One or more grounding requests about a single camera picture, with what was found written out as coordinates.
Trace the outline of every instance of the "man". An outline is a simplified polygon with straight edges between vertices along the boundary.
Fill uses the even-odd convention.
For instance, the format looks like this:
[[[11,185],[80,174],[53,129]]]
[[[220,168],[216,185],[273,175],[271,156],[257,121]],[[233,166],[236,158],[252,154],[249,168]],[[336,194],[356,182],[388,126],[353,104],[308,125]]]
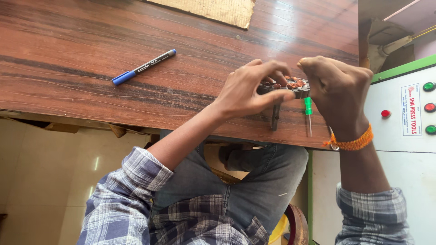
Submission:
[[[372,72],[321,56],[297,66],[337,141],[360,138],[369,128],[363,106]],[[148,150],[135,147],[87,201],[78,244],[267,244],[301,180],[307,152],[281,144],[232,151],[228,168],[250,173],[229,186],[210,172],[201,142],[229,119],[294,99],[285,89],[256,93],[262,79],[285,84],[283,75],[290,75],[287,64],[253,60],[232,72],[218,98],[194,118]],[[341,150],[340,158],[337,203],[344,225],[336,244],[413,244],[405,199],[389,186],[372,143]]]

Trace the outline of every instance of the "orange thread bracelet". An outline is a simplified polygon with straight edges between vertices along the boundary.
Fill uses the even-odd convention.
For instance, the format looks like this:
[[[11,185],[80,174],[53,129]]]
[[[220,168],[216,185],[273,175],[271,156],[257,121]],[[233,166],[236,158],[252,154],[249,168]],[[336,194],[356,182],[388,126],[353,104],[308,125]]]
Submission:
[[[374,134],[372,133],[371,124],[369,124],[368,129],[357,140],[337,142],[334,134],[332,133],[330,141],[324,142],[323,146],[337,145],[342,150],[360,150],[367,146],[372,141],[372,138],[374,138]]]

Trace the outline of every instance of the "hand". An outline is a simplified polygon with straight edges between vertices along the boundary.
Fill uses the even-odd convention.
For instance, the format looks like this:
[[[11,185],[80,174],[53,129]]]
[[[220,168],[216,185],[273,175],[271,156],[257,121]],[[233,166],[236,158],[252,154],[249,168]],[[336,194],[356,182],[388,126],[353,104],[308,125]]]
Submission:
[[[338,141],[359,138],[369,127],[363,112],[371,70],[317,56],[297,66],[307,75],[310,96]]]
[[[273,104],[293,100],[295,93],[287,89],[277,89],[264,95],[256,92],[262,79],[271,83],[272,79],[275,79],[279,84],[286,85],[283,74],[290,75],[286,63],[269,61],[263,64],[260,59],[253,60],[230,73],[220,94],[211,105],[215,105],[226,119],[231,119],[256,114]]]

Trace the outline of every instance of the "blue marker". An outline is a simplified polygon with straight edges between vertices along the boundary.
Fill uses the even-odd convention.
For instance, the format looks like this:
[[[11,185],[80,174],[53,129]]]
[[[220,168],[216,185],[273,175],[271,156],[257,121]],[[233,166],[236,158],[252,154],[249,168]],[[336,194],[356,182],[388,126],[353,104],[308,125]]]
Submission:
[[[153,66],[153,65],[161,62],[162,60],[164,60],[164,59],[166,59],[168,57],[171,57],[171,56],[173,56],[175,54],[176,54],[176,50],[175,49],[171,49],[170,51],[166,52],[165,54],[152,59],[151,61],[143,64],[142,66],[134,69],[133,71],[126,71],[126,72],[124,72],[123,74],[119,75],[118,77],[112,79],[112,82],[115,83],[115,85],[120,85],[123,82],[131,79],[132,77],[134,77],[136,75],[138,75],[139,73],[147,70],[147,68],[149,68],[150,66]]]

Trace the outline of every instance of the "tiled floor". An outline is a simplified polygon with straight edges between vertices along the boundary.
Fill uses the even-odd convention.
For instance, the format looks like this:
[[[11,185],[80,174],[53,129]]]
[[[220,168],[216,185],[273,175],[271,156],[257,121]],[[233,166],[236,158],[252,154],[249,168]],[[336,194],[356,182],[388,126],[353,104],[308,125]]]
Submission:
[[[78,133],[45,131],[0,119],[0,212],[8,217],[0,229],[0,245],[72,245],[80,234],[85,202],[97,181],[120,168],[133,146],[149,137],[80,129]],[[206,146],[211,167],[226,171],[218,146]],[[291,203],[307,207],[307,179]]]

